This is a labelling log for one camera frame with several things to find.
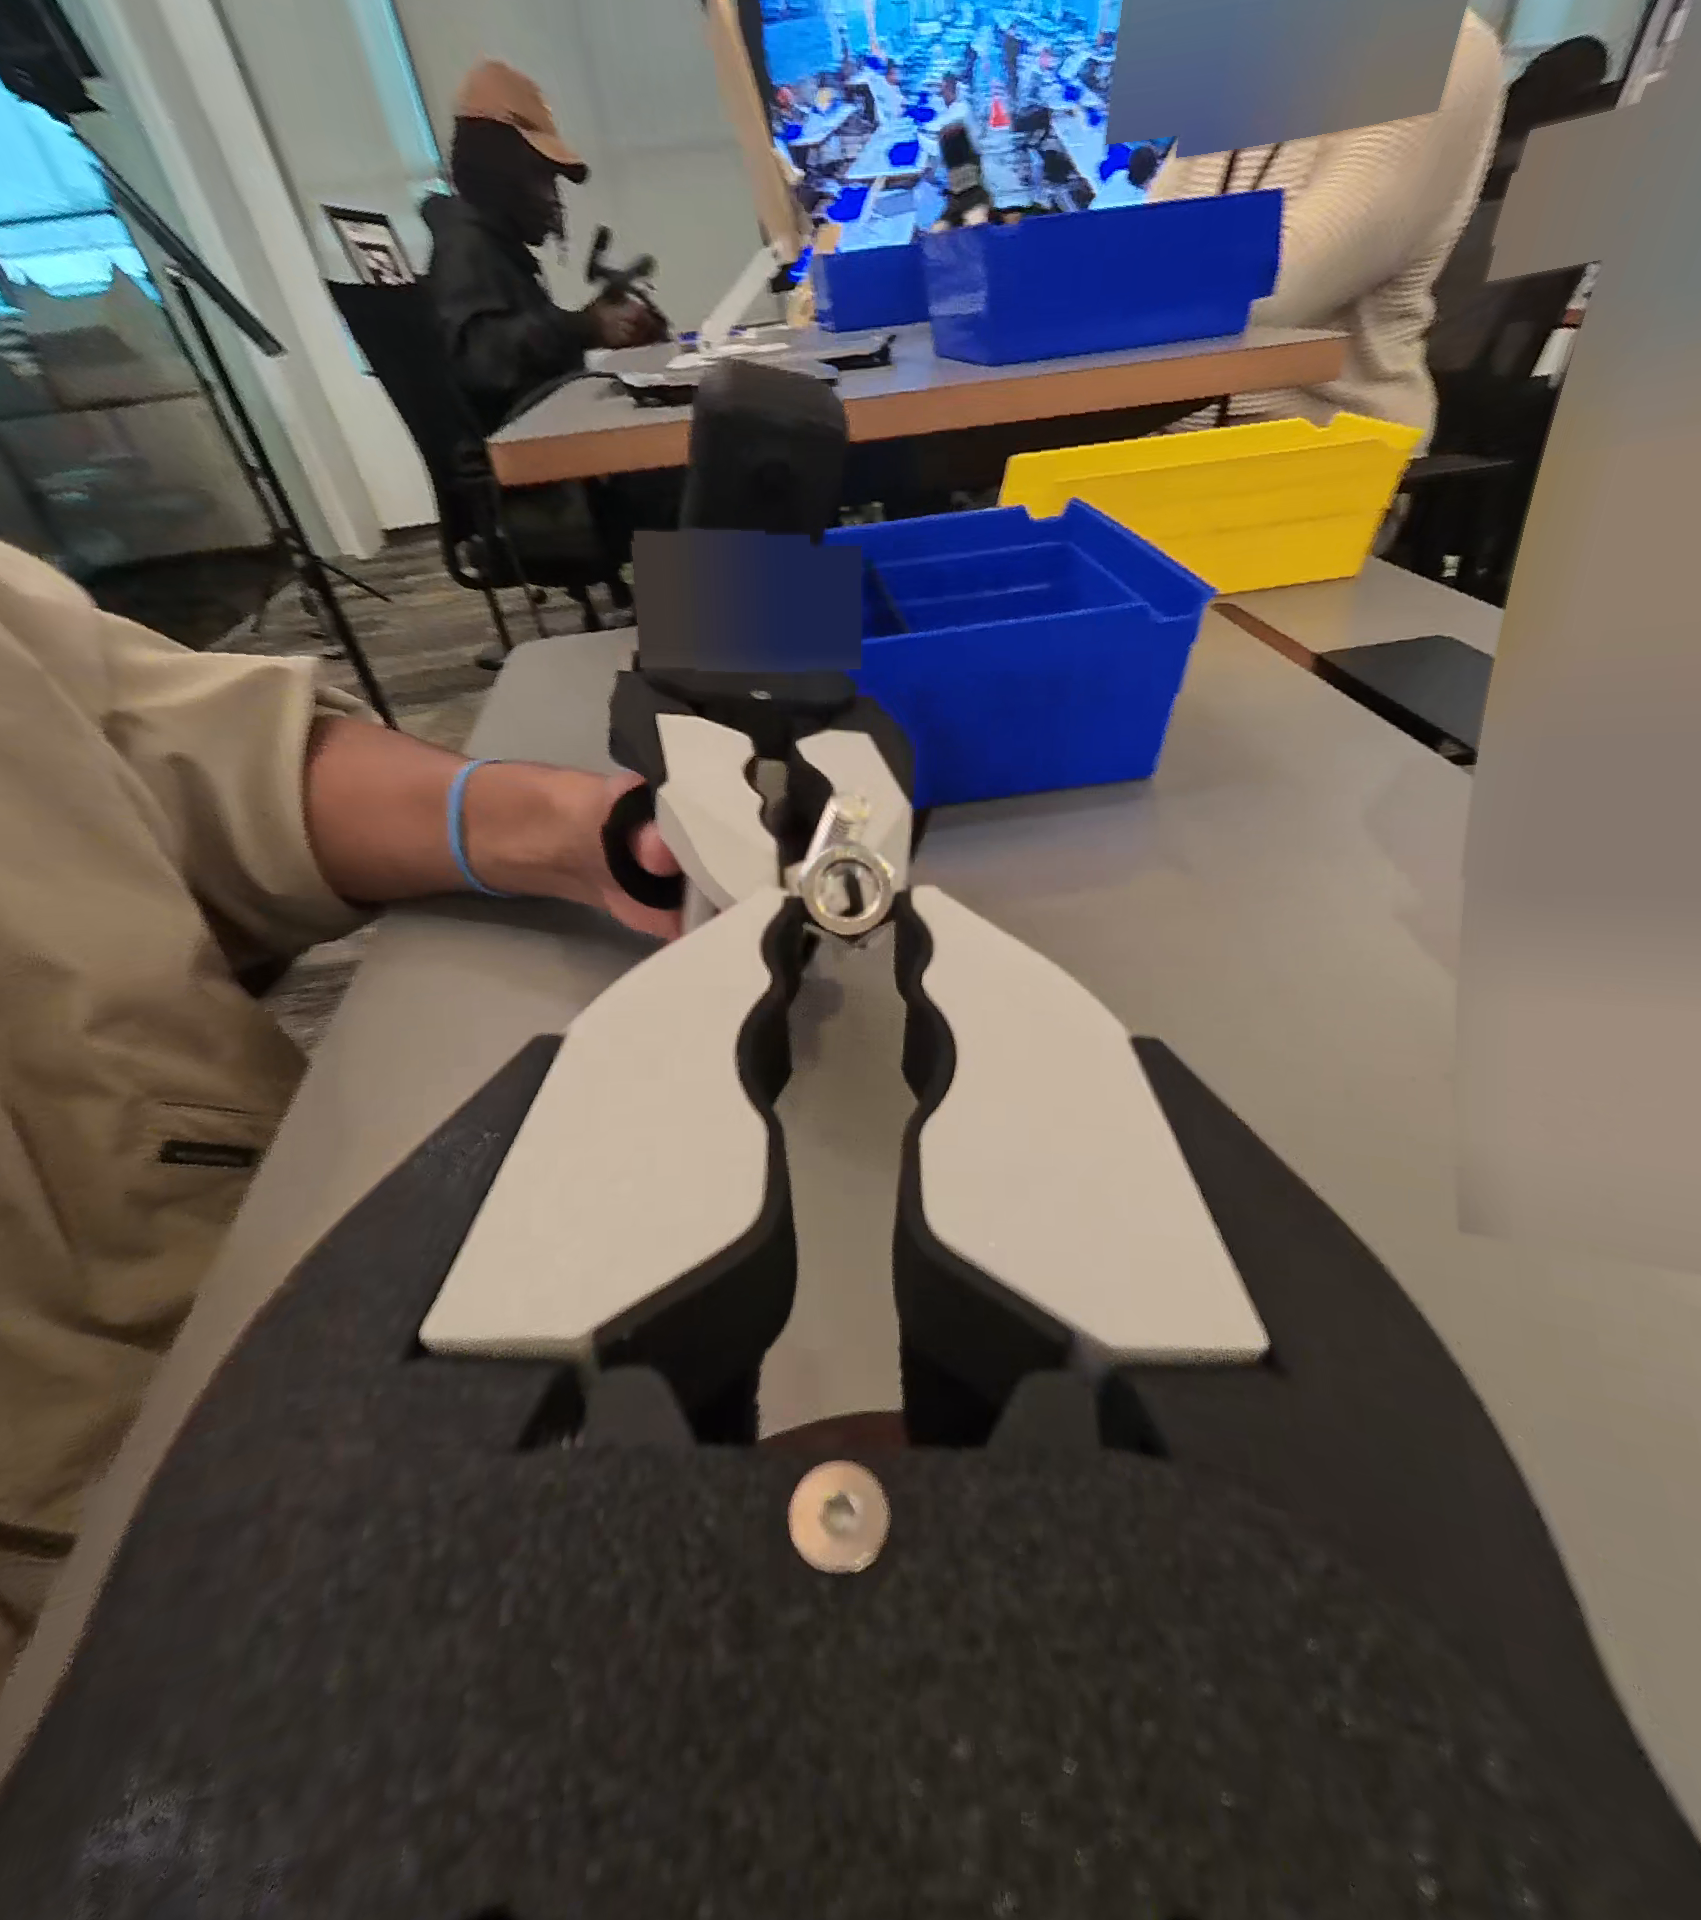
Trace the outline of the black tripod light stand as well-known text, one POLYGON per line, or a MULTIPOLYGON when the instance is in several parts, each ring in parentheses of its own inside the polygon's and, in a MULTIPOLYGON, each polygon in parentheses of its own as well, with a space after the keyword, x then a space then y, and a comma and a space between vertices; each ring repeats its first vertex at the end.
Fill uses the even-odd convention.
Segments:
POLYGON ((219 335, 204 314, 215 309, 223 324, 243 337, 251 353, 263 361, 285 360, 287 345, 239 297, 239 291, 215 274, 215 267, 191 245, 184 234, 100 154, 93 135, 79 130, 79 117, 95 111, 91 84, 99 78, 99 66, 56 3, 0 1, 2 85, 18 102, 48 113, 73 134, 76 146, 95 164, 119 220, 154 245, 170 290, 170 328, 191 355, 195 370, 208 379, 219 422, 249 492, 268 526, 274 551, 300 588, 304 608, 316 614, 332 651, 352 670, 373 711, 385 725, 397 728, 398 719, 385 695, 383 682, 335 591, 335 581, 358 590, 366 588, 366 581, 316 551, 256 417, 239 392, 239 382, 219 335))

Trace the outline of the blue wristband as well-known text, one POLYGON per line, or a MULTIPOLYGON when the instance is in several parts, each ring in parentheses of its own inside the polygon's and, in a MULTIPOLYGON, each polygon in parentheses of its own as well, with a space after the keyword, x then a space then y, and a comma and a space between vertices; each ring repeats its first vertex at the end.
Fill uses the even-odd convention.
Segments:
POLYGON ((445 797, 445 836, 447 850, 462 887, 483 899, 514 899, 517 895, 501 885, 493 885, 479 875, 479 866, 470 851, 468 836, 468 795, 470 783, 481 771, 503 766, 496 758, 470 758, 451 777, 445 797))

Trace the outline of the black table panel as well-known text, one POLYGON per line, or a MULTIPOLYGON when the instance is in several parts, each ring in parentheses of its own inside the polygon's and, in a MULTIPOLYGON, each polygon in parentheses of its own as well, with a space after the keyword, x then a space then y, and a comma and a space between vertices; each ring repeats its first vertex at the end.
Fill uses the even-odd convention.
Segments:
POLYGON ((1458 636, 1405 636, 1325 649, 1312 672, 1438 758, 1478 761, 1492 654, 1458 636))

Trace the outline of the person's left hand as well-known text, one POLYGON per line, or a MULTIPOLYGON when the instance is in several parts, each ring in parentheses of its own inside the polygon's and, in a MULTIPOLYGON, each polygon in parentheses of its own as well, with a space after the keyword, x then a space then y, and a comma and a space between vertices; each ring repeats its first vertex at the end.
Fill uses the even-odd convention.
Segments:
POLYGON ((685 932, 687 878, 637 773, 567 775, 546 891, 603 912, 625 929, 672 944, 685 932))

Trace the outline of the long blue storage bin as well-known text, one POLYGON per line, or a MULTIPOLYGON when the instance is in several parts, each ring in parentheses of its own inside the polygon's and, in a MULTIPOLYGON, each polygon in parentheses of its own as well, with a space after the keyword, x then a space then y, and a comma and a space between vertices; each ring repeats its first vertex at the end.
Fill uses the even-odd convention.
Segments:
POLYGON ((1235 337, 1277 283, 1285 194, 1045 212, 918 238, 938 358, 1015 368, 1235 337))

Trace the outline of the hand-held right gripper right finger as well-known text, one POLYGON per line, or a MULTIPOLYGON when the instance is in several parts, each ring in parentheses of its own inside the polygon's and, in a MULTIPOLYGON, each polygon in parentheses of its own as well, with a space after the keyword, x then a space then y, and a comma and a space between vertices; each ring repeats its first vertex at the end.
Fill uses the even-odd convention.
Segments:
POLYGON ((1130 1371, 1264 1366, 1270 1331, 1125 1022, 936 885, 895 934, 911 1444, 986 1444, 1029 1379, 1086 1379, 1097 1421, 1130 1371))

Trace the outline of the person's left forearm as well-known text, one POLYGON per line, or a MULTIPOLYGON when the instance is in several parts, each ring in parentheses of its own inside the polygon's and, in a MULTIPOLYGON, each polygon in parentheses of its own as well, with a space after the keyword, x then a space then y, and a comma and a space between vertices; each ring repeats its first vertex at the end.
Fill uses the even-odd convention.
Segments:
MULTIPOLYGON (((445 836, 447 790, 467 760, 350 717, 313 725, 303 773, 307 836, 339 898, 393 903, 468 894, 445 836)), ((518 761, 473 780, 468 836, 479 875, 517 898, 554 899, 546 879, 565 782, 560 770, 518 761)))

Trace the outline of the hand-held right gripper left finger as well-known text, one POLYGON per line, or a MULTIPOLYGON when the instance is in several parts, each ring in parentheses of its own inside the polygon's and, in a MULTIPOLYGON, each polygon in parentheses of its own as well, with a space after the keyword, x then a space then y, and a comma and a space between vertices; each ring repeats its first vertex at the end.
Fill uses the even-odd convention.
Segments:
POLYGON ((805 915, 764 887, 531 1051, 543 1078, 426 1310, 425 1353, 660 1376, 709 1444, 761 1435, 797 1289, 774 1111, 805 915))

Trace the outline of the yellow storage bin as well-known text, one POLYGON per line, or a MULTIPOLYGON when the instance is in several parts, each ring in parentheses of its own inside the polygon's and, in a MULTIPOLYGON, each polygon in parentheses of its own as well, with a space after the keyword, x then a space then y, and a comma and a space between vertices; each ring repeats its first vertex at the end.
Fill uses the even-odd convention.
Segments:
POLYGON ((1000 503, 1094 507, 1218 596, 1317 586, 1363 570, 1418 446, 1411 425, 1341 411, 1030 449, 1000 503))

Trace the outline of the steel hex bolt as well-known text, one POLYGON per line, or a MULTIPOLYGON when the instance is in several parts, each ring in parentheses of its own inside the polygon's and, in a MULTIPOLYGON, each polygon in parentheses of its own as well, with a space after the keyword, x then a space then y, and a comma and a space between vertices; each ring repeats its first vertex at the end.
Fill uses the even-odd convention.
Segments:
POLYGON ((811 855, 811 846, 787 869, 787 889, 812 926, 840 941, 858 941, 891 918, 901 879, 892 862, 870 842, 811 855))

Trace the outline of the wall television screen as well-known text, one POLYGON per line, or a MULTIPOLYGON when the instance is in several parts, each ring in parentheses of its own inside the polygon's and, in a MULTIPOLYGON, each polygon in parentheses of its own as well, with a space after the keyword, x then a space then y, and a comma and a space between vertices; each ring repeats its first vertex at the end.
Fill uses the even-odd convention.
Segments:
POLYGON ((947 128, 1013 214, 1084 210, 1129 152, 1109 138, 1117 1, 740 3, 772 140, 842 250, 942 218, 947 128))

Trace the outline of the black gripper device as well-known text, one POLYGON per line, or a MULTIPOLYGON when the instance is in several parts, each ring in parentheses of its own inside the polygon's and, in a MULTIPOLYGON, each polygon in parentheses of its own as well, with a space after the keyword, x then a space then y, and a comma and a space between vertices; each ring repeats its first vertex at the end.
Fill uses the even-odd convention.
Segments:
POLYGON ((644 314, 652 335, 671 331, 671 322, 657 300, 657 262, 648 252, 630 257, 616 256, 614 230, 603 221, 590 232, 583 277, 597 306, 621 306, 644 314))
POLYGON ((982 158, 964 120, 950 120, 938 130, 938 158, 944 200, 930 228, 927 228, 928 232, 1013 228, 1045 212, 1043 206, 1030 204, 1002 206, 990 196, 982 158))

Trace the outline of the black white marker tag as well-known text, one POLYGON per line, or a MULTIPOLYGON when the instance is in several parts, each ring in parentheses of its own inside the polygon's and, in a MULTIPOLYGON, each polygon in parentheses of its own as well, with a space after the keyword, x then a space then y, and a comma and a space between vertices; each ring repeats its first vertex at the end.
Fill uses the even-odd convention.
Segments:
POLYGON ((387 214, 344 204, 321 206, 358 283, 416 286, 419 274, 387 214))

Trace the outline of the blue divided storage bin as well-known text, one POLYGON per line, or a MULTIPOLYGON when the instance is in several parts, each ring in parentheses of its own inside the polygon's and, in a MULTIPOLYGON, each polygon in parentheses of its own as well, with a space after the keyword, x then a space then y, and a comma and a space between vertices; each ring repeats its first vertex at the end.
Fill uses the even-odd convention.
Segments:
POLYGON ((1214 588, 1080 500, 840 526, 918 808, 1146 782, 1214 588))

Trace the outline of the black office chair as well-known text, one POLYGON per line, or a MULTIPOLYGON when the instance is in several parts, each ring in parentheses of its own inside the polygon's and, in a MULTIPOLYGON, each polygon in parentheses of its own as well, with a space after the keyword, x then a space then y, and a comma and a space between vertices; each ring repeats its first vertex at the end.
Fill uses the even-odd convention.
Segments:
POLYGON ((1561 40, 1524 66, 1505 102, 1481 200, 1436 281, 1428 345, 1436 423, 1405 472, 1400 517, 1383 558, 1497 608, 1557 410, 1557 389, 1537 365, 1585 267, 1495 277, 1492 243, 1530 135, 1614 102, 1608 49, 1595 36, 1561 40))
POLYGON ((588 486, 578 480, 512 486, 498 478, 421 283, 332 279, 328 291, 426 470, 445 572, 459 588, 483 596, 496 636, 491 668, 514 646, 501 599, 506 591, 522 596, 540 637, 549 634, 545 599, 554 591, 581 612, 585 631, 606 629, 597 591, 606 591, 621 609, 628 596, 588 486))

